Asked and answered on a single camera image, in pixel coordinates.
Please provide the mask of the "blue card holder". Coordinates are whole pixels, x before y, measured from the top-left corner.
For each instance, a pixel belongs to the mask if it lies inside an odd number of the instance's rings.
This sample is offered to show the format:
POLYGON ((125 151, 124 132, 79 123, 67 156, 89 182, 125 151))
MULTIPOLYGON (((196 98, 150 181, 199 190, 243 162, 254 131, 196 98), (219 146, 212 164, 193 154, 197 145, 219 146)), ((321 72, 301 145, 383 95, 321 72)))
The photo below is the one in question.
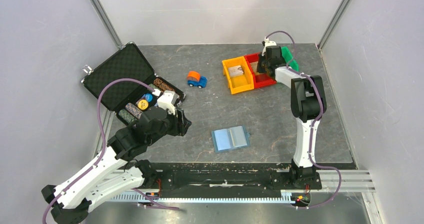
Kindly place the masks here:
POLYGON ((249 147, 250 134, 245 126, 211 131, 211 139, 216 153, 249 147))

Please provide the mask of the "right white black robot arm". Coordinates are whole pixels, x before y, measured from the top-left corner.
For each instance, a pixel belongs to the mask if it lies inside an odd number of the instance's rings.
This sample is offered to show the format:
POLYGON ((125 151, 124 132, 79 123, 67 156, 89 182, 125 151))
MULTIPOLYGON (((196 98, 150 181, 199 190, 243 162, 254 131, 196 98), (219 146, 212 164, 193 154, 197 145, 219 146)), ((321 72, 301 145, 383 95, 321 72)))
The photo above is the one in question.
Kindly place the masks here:
POLYGON ((297 135, 288 180, 293 187, 302 188, 316 177, 316 136, 326 104, 322 78, 294 70, 289 66, 292 61, 285 61, 282 48, 275 42, 265 42, 258 55, 257 71, 290 88, 297 135))

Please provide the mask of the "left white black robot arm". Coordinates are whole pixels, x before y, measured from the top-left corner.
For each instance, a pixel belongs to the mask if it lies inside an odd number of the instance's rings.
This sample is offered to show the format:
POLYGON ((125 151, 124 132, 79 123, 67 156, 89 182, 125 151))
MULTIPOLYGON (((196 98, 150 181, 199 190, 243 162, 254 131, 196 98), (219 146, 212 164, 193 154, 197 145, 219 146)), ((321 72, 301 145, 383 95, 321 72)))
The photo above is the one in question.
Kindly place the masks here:
POLYGON ((180 108, 176 108, 174 114, 160 107, 143 112, 140 119, 118 130, 78 173, 60 185, 47 185, 42 189, 43 198, 48 202, 46 213, 58 224, 79 224, 95 208, 119 193, 153 187, 158 173, 148 160, 137 161, 109 180, 106 177, 146 152, 162 137, 184 136, 191 124, 180 108))

